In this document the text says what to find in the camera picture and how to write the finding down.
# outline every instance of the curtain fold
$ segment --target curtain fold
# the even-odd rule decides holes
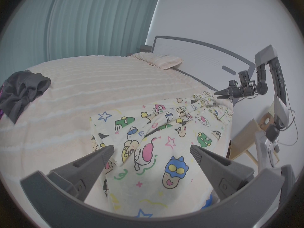
[[[0,36],[0,82],[48,60],[139,51],[157,1],[24,0]]]

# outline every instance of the headboard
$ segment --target headboard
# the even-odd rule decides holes
[[[184,59],[174,69],[215,91],[227,88],[230,80],[239,81],[240,71],[248,70],[251,78],[255,70],[255,64],[242,56],[198,40],[155,36],[152,52]]]

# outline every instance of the black cloth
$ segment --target black cloth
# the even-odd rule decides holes
[[[51,79],[32,72],[16,72],[3,84],[0,109],[15,124],[26,105],[42,95],[50,86]]]

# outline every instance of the mattress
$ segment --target mattress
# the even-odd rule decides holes
[[[29,70],[49,77],[52,83],[26,107],[15,125],[6,115],[0,120],[0,173],[17,204],[41,227],[48,225],[29,203],[20,179],[36,170],[47,174],[91,153],[91,115],[173,96],[184,98],[207,89],[189,76],[173,69],[161,70],[134,57],[64,58]],[[229,101],[222,102],[232,108]],[[230,133],[231,125],[215,153],[226,155]],[[99,181],[85,202],[107,209]]]

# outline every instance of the pillow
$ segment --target pillow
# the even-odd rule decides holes
[[[181,59],[180,57],[170,55],[158,55],[152,52],[138,52],[133,54],[132,56],[136,57],[137,59],[146,61],[150,65],[156,66],[160,69],[171,68],[180,64],[183,61],[183,59]]]

